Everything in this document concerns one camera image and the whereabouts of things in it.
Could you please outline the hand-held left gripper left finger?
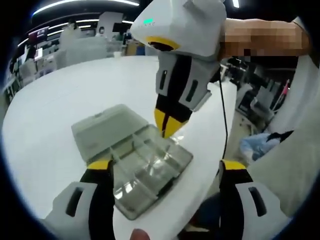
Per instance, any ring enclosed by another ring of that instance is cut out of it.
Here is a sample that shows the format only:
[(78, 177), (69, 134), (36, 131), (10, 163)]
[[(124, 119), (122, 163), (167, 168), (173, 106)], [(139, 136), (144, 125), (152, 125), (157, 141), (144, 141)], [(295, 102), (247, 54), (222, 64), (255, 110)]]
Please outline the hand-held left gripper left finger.
[(89, 164), (52, 203), (41, 223), (58, 240), (113, 240), (115, 206), (113, 161)]

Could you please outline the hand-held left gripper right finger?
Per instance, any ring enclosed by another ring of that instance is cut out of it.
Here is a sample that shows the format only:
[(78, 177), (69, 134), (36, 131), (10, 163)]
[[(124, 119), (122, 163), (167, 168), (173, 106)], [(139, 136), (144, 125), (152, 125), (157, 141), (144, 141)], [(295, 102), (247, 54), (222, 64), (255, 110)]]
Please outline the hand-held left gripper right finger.
[(219, 163), (220, 222), (224, 240), (272, 240), (290, 222), (280, 200), (246, 167), (231, 160)]

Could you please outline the person's left hand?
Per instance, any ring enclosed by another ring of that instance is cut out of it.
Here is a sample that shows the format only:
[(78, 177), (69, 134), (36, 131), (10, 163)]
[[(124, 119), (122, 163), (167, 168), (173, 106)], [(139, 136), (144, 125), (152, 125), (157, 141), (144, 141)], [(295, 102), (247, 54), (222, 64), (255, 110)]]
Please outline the person's left hand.
[(150, 240), (150, 237), (146, 231), (135, 228), (130, 235), (130, 240)]

